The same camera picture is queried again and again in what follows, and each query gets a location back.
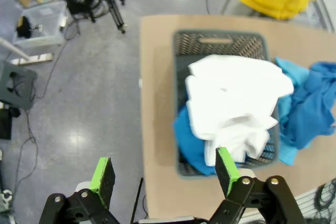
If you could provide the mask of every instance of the concrete floor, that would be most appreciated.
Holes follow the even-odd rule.
[[[218,13],[224,1],[210,0],[211,13]],[[20,10],[13,0],[0,0],[0,6],[0,36],[11,40]],[[30,111],[39,148],[38,163],[34,174],[17,192],[14,208],[19,223],[38,223],[47,197],[55,192],[70,196],[78,183],[91,179],[101,156],[112,158],[117,177],[110,210],[121,223],[131,219],[143,176],[138,86],[141,17],[207,12],[205,0],[126,0],[120,10],[128,24],[124,35],[117,31],[110,15],[95,24],[80,24],[81,36],[69,42],[46,96],[36,100]],[[0,51],[1,58],[6,55],[6,51]],[[27,67],[39,74],[38,95],[44,90],[53,64],[54,61]],[[20,146],[27,138],[22,114],[13,121],[12,140],[0,141],[5,184],[10,189]],[[25,146],[19,179],[31,171],[34,155],[34,146]],[[140,212],[138,219],[142,217],[144,213]]]

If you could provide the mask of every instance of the bolt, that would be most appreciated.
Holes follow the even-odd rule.
[[[248,178],[243,178],[243,184],[244,185],[250,184],[250,180]]]
[[[81,194],[82,198],[86,198],[88,196],[88,193],[86,191],[82,192]]]
[[[276,178],[273,178],[273,179],[271,179],[271,183],[272,183],[273,185],[278,185],[278,184],[279,184],[279,181],[278,181]]]

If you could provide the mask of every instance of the pile of clothes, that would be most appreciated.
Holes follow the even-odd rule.
[[[240,56],[210,55],[188,66],[191,73],[185,79],[188,101],[173,127],[180,151],[204,175],[215,173],[215,149],[220,146],[226,147],[237,163],[243,163],[247,156],[259,158],[270,137],[268,130],[278,123],[271,116],[277,102],[281,129],[280,159],[283,162],[290,164],[297,150],[310,142],[303,143],[302,139],[314,138],[316,133],[333,132],[333,117],[328,106],[324,110],[328,116],[322,115],[324,120],[310,126],[310,133],[302,135],[301,126],[305,125],[296,123],[302,119],[300,115],[307,117],[305,122],[309,120],[300,108],[307,103],[310,92],[302,88],[305,86],[303,83],[308,82],[309,71],[297,69],[296,65],[279,58],[276,63]],[[314,69],[325,73],[325,67],[329,66],[328,70],[332,72],[333,65],[328,64],[319,63]],[[323,85],[323,88],[336,91],[336,87]],[[332,106],[335,92],[329,98],[328,104]],[[313,129],[323,128],[320,124],[328,127],[323,133],[313,133]]]

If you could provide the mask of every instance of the wooden table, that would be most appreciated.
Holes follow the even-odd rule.
[[[182,179],[175,166],[172,35],[181,28],[256,31],[265,36],[271,57],[304,67],[319,60],[336,61],[336,35],[245,17],[163,15],[142,19],[141,117],[149,216],[208,219],[224,198],[217,178]],[[335,151],[335,136],[318,137],[309,149],[299,152],[295,165],[277,163],[255,173],[260,180],[283,176],[298,196],[336,177]]]

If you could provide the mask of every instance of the light blue cloth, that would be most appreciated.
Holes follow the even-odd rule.
[[[334,132],[330,110],[336,99],[336,64],[318,62],[309,72],[279,58],[276,63],[290,77],[295,88],[293,95],[279,99],[279,158],[292,165],[297,150],[307,147],[318,135]]]
[[[207,166],[204,161],[204,140],[194,136],[190,128],[187,107],[184,106],[173,123],[175,139],[180,151],[188,163],[204,175],[216,174],[214,166]]]

